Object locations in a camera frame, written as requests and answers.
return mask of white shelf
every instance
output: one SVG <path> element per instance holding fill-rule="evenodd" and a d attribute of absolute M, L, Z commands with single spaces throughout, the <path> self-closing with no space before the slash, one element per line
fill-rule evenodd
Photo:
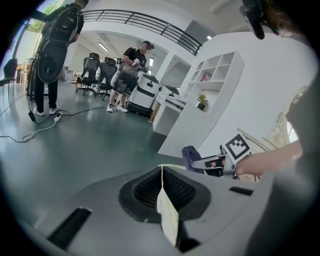
<path fill-rule="evenodd" d="M 219 67 L 226 67 L 226 66 L 230 66 L 230 64 L 219 65 Z"/>
<path fill-rule="evenodd" d="M 210 91 L 221 91 L 222 86 L 224 86 L 224 81 L 205 81 L 197 82 L 196 85 L 199 86 L 202 90 Z"/>
<path fill-rule="evenodd" d="M 216 67 L 209 67 L 209 68 L 203 69 L 202 71 L 212 77 L 215 70 L 216 70 Z"/>
<path fill-rule="evenodd" d="M 203 69 L 214 68 L 214 67 L 218 66 L 220 59 L 221 59 L 221 55 L 207 59 L 204 66 L 203 66 Z"/>
<path fill-rule="evenodd" d="M 189 83 L 184 93 L 189 94 L 194 86 L 195 83 Z"/>
<path fill-rule="evenodd" d="M 183 97 L 187 97 L 187 104 L 164 141 L 159 154 L 181 158 L 183 147 L 193 145 L 198 149 L 218 123 L 233 96 L 245 64 L 242 57 L 238 52 L 218 56 L 208 52 L 207 55 L 209 59 L 205 61 L 203 57 L 201 59 L 196 57 L 192 66 L 193 71 L 188 77 L 192 78 L 196 69 L 197 76 L 192 79 L 194 82 L 189 80 L 190 83 L 186 84 L 187 88 L 192 86 L 190 93 L 185 90 L 183 94 Z M 211 80 L 200 82 L 203 75 L 208 74 L 207 70 L 213 68 L 215 70 Z M 208 101 L 204 111 L 196 107 L 200 93 L 206 94 Z"/>
<path fill-rule="evenodd" d="M 212 80 L 225 80 L 229 71 L 230 65 L 218 66 L 215 69 Z"/>
<path fill-rule="evenodd" d="M 199 75 L 200 71 L 196 71 L 191 79 L 191 81 L 195 81 Z"/>
<path fill-rule="evenodd" d="M 197 70 L 197 71 L 200 71 L 203 66 L 204 66 L 204 62 L 201 62 L 196 70 Z"/>
<path fill-rule="evenodd" d="M 234 56 L 235 56 L 234 52 L 230 52 L 230 53 L 222 55 L 221 60 L 219 62 L 219 66 L 230 65 Z"/>

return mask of backpack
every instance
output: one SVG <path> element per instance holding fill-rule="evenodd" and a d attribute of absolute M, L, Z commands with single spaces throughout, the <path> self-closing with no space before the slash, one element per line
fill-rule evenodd
<path fill-rule="evenodd" d="M 42 30 L 42 35 L 47 40 L 62 41 L 68 44 L 77 32 L 80 15 L 79 7 L 66 4 L 49 27 Z"/>

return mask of potted plant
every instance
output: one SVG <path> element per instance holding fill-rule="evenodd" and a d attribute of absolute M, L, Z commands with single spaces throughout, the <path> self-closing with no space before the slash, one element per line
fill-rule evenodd
<path fill-rule="evenodd" d="M 205 110 L 206 105 L 207 105 L 207 100 L 206 100 L 207 96 L 205 94 L 199 93 L 198 95 L 198 106 L 197 108 L 200 110 Z"/>

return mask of power strip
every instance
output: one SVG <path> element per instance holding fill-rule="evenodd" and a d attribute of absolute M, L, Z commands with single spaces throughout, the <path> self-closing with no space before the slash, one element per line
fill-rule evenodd
<path fill-rule="evenodd" d="M 54 122 L 57 123 L 62 118 L 62 115 L 60 113 L 54 118 Z"/>

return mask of white sneaker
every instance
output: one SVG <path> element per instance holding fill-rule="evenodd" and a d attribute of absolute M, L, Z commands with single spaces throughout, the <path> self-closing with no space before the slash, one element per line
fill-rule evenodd
<path fill-rule="evenodd" d="M 50 115 L 54 115 L 58 110 L 59 110 L 58 105 L 56 105 L 55 108 L 51 108 L 51 107 L 50 107 L 49 114 L 50 114 Z"/>
<path fill-rule="evenodd" d="M 40 116 L 40 117 L 42 117 L 42 116 L 45 115 L 45 112 L 44 112 L 44 111 L 43 111 L 43 112 L 39 112 L 38 109 L 37 109 L 37 107 L 35 107 L 35 108 L 33 109 L 33 113 L 34 113 L 35 115 Z"/>
<path fill-rule="evenodd" d="M 113 112 L 113 111 L 114 111 L 114 110 L 113 110 L 113 107 L 114 107 L 113 104 L 109 104 L 108 107 L 106 108 L 106 111 L 108 111 L 108 112 Z"/>
<path fill-rule="evenodd" d="M 128 110 L 127 109 L 125 109 L 125 107 L 124 107 L 124 105 L 118 105 L 117 107 L 116 107 L 118 110 L 121 110 L 122 112 L 128 112 Z"/>

